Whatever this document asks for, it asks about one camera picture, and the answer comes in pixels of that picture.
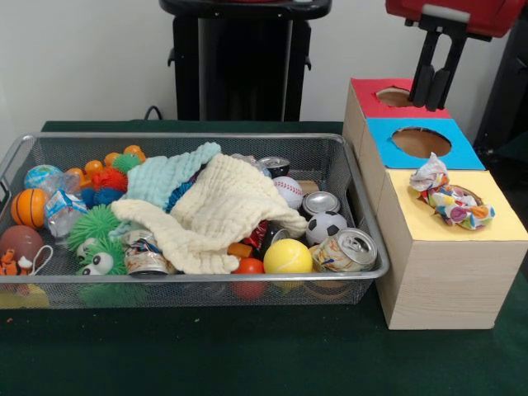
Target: white ball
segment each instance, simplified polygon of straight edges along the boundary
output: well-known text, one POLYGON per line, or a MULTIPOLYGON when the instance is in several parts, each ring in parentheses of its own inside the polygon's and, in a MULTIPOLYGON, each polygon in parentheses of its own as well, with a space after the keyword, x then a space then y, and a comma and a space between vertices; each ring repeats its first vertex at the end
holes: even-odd
POLYGON ((326 238, 348 226, 347 219, 335 212, 317 213, 308 222, 306 239, 310 246, 322 243, 326 238))
POLYGON ((279 194, 288 202, 291 209, 297 210, 303 203, 303 188, 291 177, 281 176, 273 179, 279 194))

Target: black cable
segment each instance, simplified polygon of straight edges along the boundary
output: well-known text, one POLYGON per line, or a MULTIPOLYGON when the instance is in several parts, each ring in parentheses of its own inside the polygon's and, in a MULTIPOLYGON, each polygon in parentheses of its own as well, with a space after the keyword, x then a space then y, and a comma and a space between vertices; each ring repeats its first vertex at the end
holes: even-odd
POLYGON ((144 120, 148 120, 149 117, 150 117, 150 113, 152 113, 152 111, 155 111, 156 112, 156 115, 158 116, 158 120, 163 120, 163 115, 162 115, 162 112, 158 109, 157 106, 151 106, 148 108, 147 112, 145 113, 145 117, 143 118, 144 120))

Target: mesh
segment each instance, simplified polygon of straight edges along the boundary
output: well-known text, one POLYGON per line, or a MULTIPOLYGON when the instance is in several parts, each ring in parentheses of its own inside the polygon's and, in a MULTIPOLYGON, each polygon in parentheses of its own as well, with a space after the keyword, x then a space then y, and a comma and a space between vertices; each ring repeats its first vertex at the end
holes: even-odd
MULTIPOLYGON (((27 171, 36 165, 48 163, 63 170, 83 167, 93 159, 102 160, 108 153, 121 153, 130 144, 139 145, 147 157, 173 156, 192 151, 206 141, 216 141, 226 154, 288 158, 293 178, 314 180, 321 189, 332 192, 342 203, 340 213, 351 225, 355 224, 368 233, 363 221, 365 202, 359 202, 351 189, 354 175, 348 165, 343 143, 332 137, 244 135, 242 138, 196 134, 131 137, 122 134, 93 139, 82 135, 42 135, 21 141, 16 155, 3 173, 2 183, 14 196, 23 190, 27 171)), ((10 202, 0 219, 2 233, 14 225, 9 205, 10 202)), ((353 274, 346 280, 342 279, 342 274, 325 274, 325 280, 298 280, 298 276, 292 275, 292 280, 286 276, 283 280, 274 281, 240 281, 238 276, 208 276, 207 281, 202 281, 200 277, 181 275, 168 276, 156 282, 112 276, 111 283, 108 281, 109 276, 83 276, 80 282, 81 277, 74 275, 79 268, 77 258, 64 246, 56 245, 47 231, 40 234, 45 243, 54 246, 53 259, 37 276, 18 276, 15 280, 13 277, 4 278, 6 281, 0 283, 0 309, 356 304, 372 283, 371 279, 351 279, 353 274)), ((376 262, 375 269, 379 266, 380 263, 376 262)))

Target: yellow box top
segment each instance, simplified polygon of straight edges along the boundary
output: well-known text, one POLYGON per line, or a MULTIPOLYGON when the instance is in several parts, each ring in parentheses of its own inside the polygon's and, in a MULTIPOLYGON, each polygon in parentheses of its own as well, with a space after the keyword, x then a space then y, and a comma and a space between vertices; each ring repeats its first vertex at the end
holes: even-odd
POLYGON ((493 205, 496 217, 483 229, 449 226, 409 185, 414 171, 387 170, 408 229, 420 241, 528 241, 528 233, 488 171, 450 171, 450 184, 461 186, 493 205))

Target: blue paper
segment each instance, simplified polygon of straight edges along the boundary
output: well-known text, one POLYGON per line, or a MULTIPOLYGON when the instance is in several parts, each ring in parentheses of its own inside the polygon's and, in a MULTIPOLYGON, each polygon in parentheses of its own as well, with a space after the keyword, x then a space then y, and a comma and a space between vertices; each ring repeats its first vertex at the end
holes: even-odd
POLYGON ((450 141, 451 151, 439 157, 447 169, 485 170, 477 154, 454 120, 417 118, 369 118, 370 132, 379 155, 386 167, 392 169, 417 169, 429 158, 417 158, 405 153, 393 141, 393 134, 403 128, 427 128, 450 141))

